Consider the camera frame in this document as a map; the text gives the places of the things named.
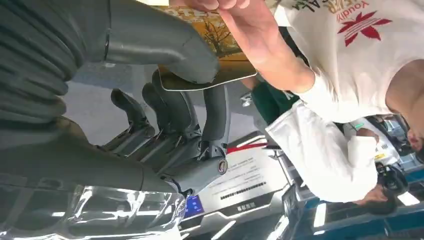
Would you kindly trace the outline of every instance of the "book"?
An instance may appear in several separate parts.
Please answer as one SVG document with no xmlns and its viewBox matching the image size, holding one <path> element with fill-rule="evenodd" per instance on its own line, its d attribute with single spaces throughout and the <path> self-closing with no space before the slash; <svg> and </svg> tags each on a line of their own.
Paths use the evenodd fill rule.
<svg viewBox="0 0 424 240">
<path fill-rule="evenodd" d="M 219 71 L 210 83 L 196 84 L 185 81 L 163 65 L 159 65 L 162 86 L 168 91 L 204 90 L 217 85 L 255 76 L 256 69 L 249 62 L 233 35 L 216 11 L 203 12 L 185 6 L 155 6 L 170 15 L 191 23 L 209 45 L 219 61 Z"/>
</svg>

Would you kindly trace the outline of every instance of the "blue screen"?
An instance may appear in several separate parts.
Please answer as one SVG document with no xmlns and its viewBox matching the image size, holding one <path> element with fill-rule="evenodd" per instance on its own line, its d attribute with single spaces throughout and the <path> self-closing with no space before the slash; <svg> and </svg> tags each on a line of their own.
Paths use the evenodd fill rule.
<svg viewBox="0 0 424 240">
<path fill-rule="evenodd" d="M 184 218 L 189 218 L 198 214 L 204 213 L 202 202 L 198 196 L 190 196 L 187 199 L 185 206 L 185 215 Z"/>
</svg>

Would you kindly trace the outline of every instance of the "printed logo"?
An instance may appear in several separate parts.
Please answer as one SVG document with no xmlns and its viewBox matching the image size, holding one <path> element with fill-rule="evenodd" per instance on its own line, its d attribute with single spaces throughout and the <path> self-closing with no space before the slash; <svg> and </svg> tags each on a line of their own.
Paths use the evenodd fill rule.
<svg viewBox="0 0 424 240">
<path fill-rule="evenodd" d="M 346 47 L 357 38 L 359 33 L 367 38 L 381 41 L 380 34 L 374 26 L 385 25 L 392 21 L 384 18 L 372 17 L 376 12 L 377 11 L 373 11 L 363 16 L 362 12 L 360 12 L 355 20 L 342 22 L 344 26 L 338 31 L 338 34 L 344 33 L 344 43 Z"/>
</svg>

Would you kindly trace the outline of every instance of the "human finger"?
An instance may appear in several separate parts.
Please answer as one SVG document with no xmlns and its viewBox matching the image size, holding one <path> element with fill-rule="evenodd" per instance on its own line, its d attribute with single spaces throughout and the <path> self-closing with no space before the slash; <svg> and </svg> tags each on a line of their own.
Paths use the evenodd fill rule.
<svg viewBox="0 0 424 240">
<path fill-rule="evenodd" d="M 197 2 L 208 10 L 215 10 L 220 6 L 218 0 L 198 0 Z"/>
<path fill-rule="evenodd" d="M 218 0 L 220 9 L 232 9 L 236 6 L 237 0 Z"/>
<path fill-rule="evenodd" d="M 237 0 L 236 6 L 238 8 L 245 9 L 249 6 L 250 3 L 251 3 L 250 0 Z"/>
</svg>

